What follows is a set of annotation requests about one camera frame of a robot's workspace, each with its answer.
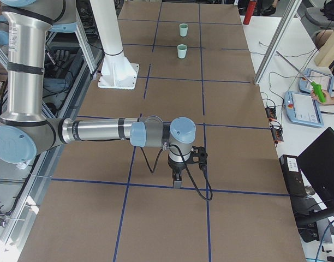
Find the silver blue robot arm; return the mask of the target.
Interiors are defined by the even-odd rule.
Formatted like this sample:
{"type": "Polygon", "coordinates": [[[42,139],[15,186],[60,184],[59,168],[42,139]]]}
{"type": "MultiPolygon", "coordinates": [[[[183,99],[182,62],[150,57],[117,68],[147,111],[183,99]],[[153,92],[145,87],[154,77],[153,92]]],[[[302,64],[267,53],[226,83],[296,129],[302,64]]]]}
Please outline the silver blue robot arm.
{"type": "Polygon", "coordinates": [[[173,185],[196,151],[196,126],[186,117],[164,123],[157,116],[74,121],[41,113],[45,41],[53,27],[76,28],[75,1],[3,1],[9,23],[8,105],[0,116],[0,159],[22,163],[74,141],[128,140],[137,147],[167,150],[173,185]]]}

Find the person's hand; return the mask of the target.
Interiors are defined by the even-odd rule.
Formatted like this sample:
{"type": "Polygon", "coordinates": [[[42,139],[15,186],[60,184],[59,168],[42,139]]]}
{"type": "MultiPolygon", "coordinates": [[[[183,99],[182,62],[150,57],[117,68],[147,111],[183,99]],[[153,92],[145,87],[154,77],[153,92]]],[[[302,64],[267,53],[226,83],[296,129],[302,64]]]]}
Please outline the person's hand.
{"type": "Polygon", "coordinates": [[[326,90],[321,90],[321,91],[322,91],[322,93],[324,94],[324,97],[325,97],[324,102],[320,101],[319,97],[314,93],[314,91],[311,92],[312,99],[316,100],[321,105],[330,105],[331,104],[331,97],[330,97],[329,93],[326,90]]]}

